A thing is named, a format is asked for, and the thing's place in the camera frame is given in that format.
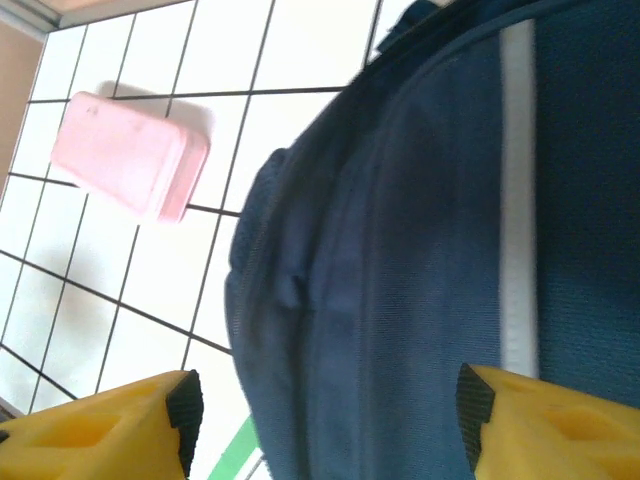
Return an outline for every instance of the reflective strip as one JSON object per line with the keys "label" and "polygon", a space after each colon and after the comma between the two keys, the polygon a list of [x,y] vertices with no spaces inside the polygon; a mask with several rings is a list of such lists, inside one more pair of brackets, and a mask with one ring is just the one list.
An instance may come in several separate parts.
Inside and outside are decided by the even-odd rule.
{"label": "reflective strip", "polygon": [[500,36],[503,88],[500,316],[502,368],[538,376],[535,22]]}

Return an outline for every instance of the backpack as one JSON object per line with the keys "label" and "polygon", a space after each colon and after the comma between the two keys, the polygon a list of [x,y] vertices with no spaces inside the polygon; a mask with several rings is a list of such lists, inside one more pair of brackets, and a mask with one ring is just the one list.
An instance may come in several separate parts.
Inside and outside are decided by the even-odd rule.
{"label": "backpack", "polygon": [[640,3],[418,3],[235,232],[276,480],[473,478],[465,362],[640,407]]}

